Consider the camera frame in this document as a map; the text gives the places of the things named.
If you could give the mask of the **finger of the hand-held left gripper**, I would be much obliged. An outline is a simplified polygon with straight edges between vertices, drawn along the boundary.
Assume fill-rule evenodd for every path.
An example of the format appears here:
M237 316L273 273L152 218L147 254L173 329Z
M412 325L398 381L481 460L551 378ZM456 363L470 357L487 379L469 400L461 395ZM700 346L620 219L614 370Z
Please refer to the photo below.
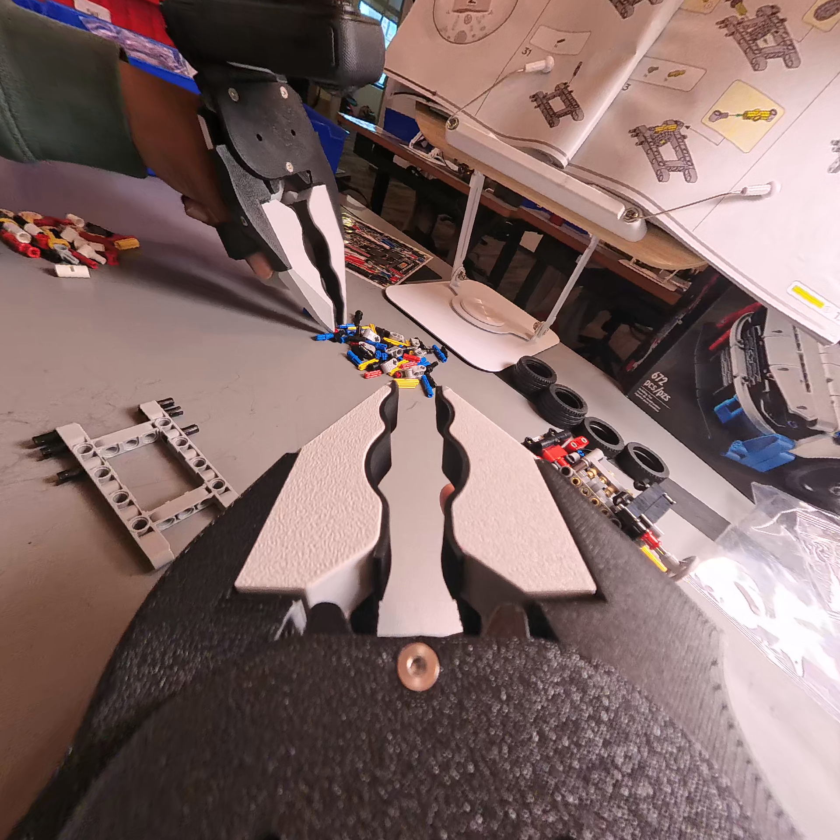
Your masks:
M276 198L262 207L279 244L281 260L287 266L279 272L280 278L316 321L327 330L334 329L333 303L323 286L319 268L306 250L298 215Z
M325 185L313 185L297 203L304 264L300 269L310 310L323 325L340 325L347 317L341 212Z

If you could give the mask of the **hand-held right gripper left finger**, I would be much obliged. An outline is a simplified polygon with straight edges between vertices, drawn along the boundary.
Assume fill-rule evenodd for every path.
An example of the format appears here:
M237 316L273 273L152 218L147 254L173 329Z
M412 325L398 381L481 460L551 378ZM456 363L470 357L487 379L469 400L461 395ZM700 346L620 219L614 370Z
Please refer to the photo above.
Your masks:
M239 593L284 595L311 610L336 605L375 634L392 567L390 511L397 388L386 385L298 452L238 573Z

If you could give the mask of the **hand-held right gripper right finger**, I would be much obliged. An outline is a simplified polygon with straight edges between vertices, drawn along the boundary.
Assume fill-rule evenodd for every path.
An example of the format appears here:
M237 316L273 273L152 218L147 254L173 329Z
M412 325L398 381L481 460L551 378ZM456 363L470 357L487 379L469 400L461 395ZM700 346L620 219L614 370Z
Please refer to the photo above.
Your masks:
M435 396L444 515L442 572L462 621L501 606L591 600L595 579L537 460L453 389Z

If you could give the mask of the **pile of blue lego pieces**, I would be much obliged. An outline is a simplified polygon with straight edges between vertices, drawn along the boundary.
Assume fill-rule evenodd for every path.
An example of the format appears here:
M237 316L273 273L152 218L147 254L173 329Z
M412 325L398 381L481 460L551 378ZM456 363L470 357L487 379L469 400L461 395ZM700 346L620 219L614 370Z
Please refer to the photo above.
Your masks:
M426 343L369 322L362 310L331 331L314 335L315 343L339 345L343 356L365 380L382 378L394 382L401 391L418 390L426 398L435 397L435 372L449 360L444 343Z

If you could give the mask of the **grey lego frame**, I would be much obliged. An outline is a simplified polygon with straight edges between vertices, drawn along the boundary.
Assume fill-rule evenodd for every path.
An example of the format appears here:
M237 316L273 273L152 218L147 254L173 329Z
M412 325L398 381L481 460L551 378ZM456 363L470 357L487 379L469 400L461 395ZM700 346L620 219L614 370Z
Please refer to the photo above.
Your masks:
M170 417L152 400L143 402L133 423L93 434L79 423L58 426L66 468L79 466L87 482L117 518L149 566L160 570L181 551L187 537L176 530L189 520L189 533L202 530L238 499L234 486L185 436L182 416Z

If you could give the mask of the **shiny lego sticker sheet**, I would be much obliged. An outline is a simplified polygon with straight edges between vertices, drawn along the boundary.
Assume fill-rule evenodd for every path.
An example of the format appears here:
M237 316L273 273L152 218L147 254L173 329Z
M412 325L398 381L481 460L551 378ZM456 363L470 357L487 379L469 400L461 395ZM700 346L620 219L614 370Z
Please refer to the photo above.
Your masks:
M379 287L401 284L431 261L428 252L342 211L344 265Z

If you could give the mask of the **partly built lego vehicle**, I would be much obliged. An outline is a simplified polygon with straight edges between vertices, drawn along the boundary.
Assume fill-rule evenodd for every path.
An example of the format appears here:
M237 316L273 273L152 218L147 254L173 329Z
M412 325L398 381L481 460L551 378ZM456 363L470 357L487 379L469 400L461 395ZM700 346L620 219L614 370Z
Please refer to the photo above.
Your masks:
M677 501L665 487L669 469L655 451L626 443L612 425L593 416L572 430L551 428L522 443L557 469L668 577L679 581L694 569L697 557L677 559L658 525Z

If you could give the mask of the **black lego tyres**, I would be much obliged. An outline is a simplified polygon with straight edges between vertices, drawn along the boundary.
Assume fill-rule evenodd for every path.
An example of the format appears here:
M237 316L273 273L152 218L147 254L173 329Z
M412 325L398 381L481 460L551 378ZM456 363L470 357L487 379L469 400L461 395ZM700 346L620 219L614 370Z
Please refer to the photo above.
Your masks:
M669 468L658 453L644 444L627 442L614 426L589 414L586 400L559 383L547 362L532 355L521 357L511 368L511 381L550 425L543 436L526 439L526 447L535 455L571 466L572 455L600 453L641 490L669 478Z

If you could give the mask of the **pile of red lego pieces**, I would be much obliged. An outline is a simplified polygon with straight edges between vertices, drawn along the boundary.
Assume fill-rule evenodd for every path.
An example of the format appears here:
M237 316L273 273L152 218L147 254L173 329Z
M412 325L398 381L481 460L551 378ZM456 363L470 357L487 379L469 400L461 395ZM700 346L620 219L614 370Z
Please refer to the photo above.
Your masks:
M89 278L103 267L120 266L121 258L140 249L140 241L88 222L73 213L46 216L1 209L2 249L40 260L58 278Z

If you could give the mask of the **black lego set box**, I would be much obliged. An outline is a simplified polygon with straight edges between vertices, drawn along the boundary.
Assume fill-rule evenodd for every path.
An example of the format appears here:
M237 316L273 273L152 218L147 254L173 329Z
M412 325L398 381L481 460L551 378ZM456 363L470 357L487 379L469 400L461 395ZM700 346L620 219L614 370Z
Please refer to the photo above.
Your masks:
M839 513L839 349L723 279L624 364L625 394L745 496Z

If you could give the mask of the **lego instruction booklet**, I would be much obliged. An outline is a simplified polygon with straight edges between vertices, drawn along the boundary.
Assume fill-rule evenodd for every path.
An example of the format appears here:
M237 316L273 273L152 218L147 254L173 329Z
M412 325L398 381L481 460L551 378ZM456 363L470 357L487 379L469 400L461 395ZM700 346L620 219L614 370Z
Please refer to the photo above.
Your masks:
M414 2L385 74L838 342L838 2Z

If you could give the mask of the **person's left hand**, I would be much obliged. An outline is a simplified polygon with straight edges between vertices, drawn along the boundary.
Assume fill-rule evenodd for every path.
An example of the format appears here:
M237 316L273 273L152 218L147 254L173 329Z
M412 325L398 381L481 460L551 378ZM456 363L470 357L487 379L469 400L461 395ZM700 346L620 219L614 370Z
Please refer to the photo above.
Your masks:
M150 150L143 152L149 169L181 196L184 212L220 231L230 221L215 165L195 112L187 112L152 132Z

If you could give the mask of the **blue plastic bin with bags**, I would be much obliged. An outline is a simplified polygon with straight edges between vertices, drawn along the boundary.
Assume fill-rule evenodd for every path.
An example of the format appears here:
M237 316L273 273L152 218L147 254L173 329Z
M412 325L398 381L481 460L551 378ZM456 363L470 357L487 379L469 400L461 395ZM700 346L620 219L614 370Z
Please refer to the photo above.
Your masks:
M120 27L114 27L114 34L117 42L119 43L119 37L117 35L118 28ZM195 95L198 94L198 87L194 81L194 76L196 74L196 71L194 69L193 74L191 76L183 77L180 75L176 75L175 73L172 73L170 71L162 70L155 66L144 64L143 62L133 58L128 57L128 61L132 66L138 67L139 69L147 72L148 74L158 77L171 85L182 88ZM339 163L343 152L343 147L349 133L345 129L340 128L336 123L331 122L330 120L317 114L312 108L309 107L309 105L304 105L304 109L308 114L312 127L318 135L318 138L321 142L321 146L330 164L332 173L336 174L339 169Z

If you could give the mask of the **clear plastic bags of parts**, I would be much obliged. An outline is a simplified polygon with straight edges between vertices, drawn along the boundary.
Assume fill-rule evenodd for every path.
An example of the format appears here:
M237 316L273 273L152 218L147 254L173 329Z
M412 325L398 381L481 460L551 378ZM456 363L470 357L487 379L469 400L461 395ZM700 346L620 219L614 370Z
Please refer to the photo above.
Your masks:
M176 48L124 28L118 28L117 35L129 58L183 77L193 74L193 69Z

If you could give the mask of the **white book stand tray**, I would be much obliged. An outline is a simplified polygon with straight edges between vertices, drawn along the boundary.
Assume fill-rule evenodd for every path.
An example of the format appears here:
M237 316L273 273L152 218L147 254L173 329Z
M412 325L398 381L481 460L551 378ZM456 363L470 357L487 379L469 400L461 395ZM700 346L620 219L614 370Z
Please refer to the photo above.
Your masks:
M555 319L598 244L609 237L618 238L623 245L642 242L648 236L647 221L657 215L644 214L635 206L626 205L593 185L577 181L564 170L541 162L530 154L504 143L494 133L482 129L475 119L468 115L460 118L460 113L467 110L468 106L466 104L459 108L445 124L446 141L450 142L457 152L462 155L478 153L477 161L472 164L474 177L469 187L465 214L466 229L458 242L454 272L449 283L453 292L450 306L463 320L480 330L494 334L513 334L534 342L550 330L551 321ZM561 205L565 211L562 217L568 219L572 215L581 216L583 229L591 237L587 250L579 258L567 288L561 293L551 314L532 326L524 327L514 316L495 310L491 304L466 291L463 264L469 236L475 223L482 185L490 170L496 171L492 176L494 181L513 181L511 189L516 193L522 196L535 193L536 197L533 200L541 206L547 207L550 202Z

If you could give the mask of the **clear plastic bag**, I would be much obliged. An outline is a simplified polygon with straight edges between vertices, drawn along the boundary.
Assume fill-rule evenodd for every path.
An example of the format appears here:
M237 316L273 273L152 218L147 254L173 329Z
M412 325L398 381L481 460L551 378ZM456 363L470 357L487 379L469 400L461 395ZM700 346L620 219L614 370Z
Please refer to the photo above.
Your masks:
M837 720L838 515L756 482L752 499L689 581Z

